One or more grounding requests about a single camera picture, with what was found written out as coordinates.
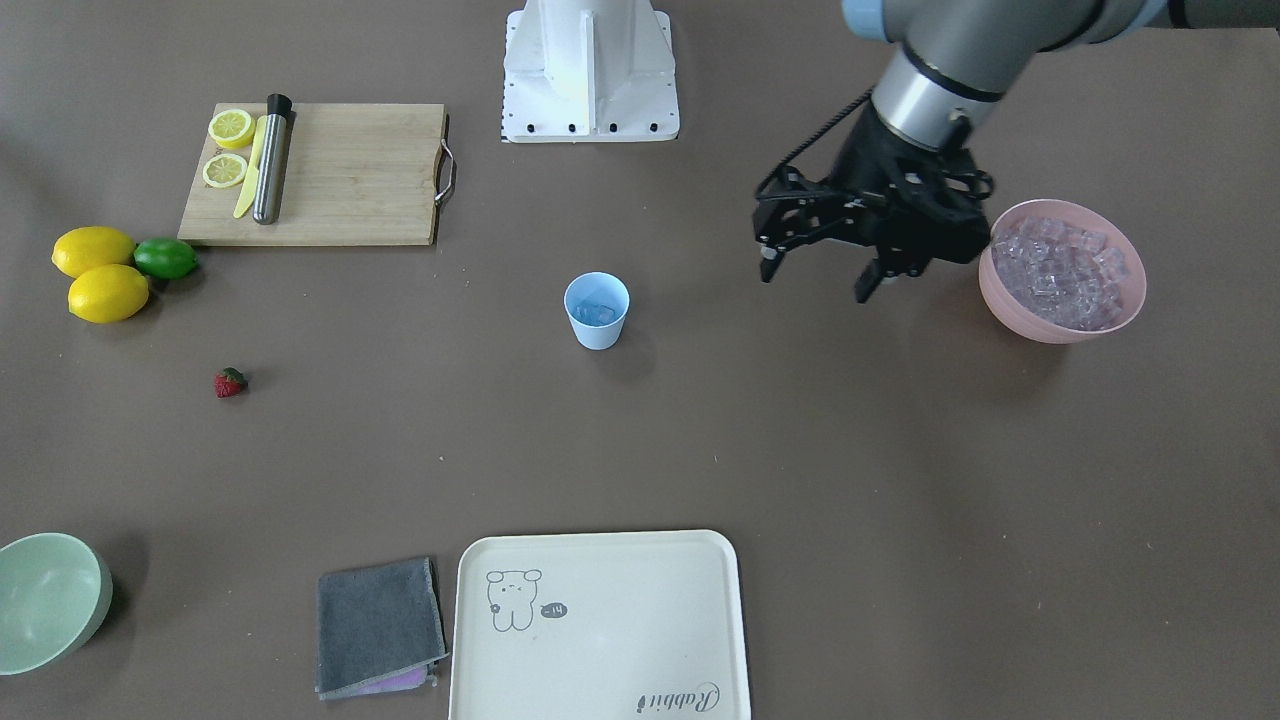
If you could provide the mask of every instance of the cutting board handle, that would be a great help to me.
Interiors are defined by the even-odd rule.
[[[440,147],[444,150],[445,161],[449,163],[448,181],[445,181],[444,187],[435,193],[435,206],[439,208],[448,197],[453,193],[453,181],[458,178],[458,164],[453,160],[453,151],[449,150],[449,143],[440,138]]]

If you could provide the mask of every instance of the tray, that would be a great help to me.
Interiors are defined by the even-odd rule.
[[[452,720],[750,716],[719,533],[493,537],[462,555]]]

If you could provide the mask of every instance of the folded towel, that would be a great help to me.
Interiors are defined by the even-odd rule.
[[[429,557],[324,575],[316,605],[320,700],[435,684],[448,653]]]

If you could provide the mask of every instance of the black handle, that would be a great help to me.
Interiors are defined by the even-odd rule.
[[[279,92],[274,92],[271,94],[270,97],[266,99],[266,114],[269,115],[283,115],[288,118],[289,110],[292,109],[293,109],[293,100],[289,100],[287,96],[280,95]]]

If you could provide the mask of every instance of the wooden cutting board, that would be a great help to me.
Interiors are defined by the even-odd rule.
[[[219,102],[212,117],[262,102]],[[241,186],[212,188],[201,170],[223,150],[205,133],[178,237],[192,245],[431,245],[444,105],[293,105],[280,217],[270,225],[232,210]]]

